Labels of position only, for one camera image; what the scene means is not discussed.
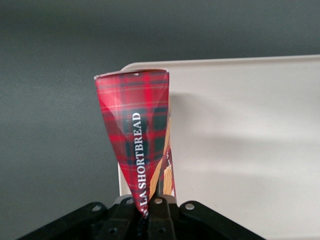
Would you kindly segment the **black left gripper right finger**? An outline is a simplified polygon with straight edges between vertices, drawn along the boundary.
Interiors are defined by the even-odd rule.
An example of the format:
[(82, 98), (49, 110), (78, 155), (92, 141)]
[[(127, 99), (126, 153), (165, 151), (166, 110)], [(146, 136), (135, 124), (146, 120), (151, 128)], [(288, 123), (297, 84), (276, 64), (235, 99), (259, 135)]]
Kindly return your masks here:
[(180, 206), (172, 196), (149, 203), (149, 240), (262, 240), (263, 237), (202, 203), (189, 200)]

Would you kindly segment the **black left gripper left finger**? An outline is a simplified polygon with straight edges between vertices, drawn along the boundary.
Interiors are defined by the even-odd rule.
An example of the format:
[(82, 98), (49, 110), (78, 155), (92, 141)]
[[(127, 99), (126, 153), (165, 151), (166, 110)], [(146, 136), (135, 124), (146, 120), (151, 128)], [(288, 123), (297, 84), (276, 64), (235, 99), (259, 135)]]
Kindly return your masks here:
[(133, 197), (119, 197), (111, 208), (91, 202), (22, 237), (21, 240), (125, 240), (137, 237)]

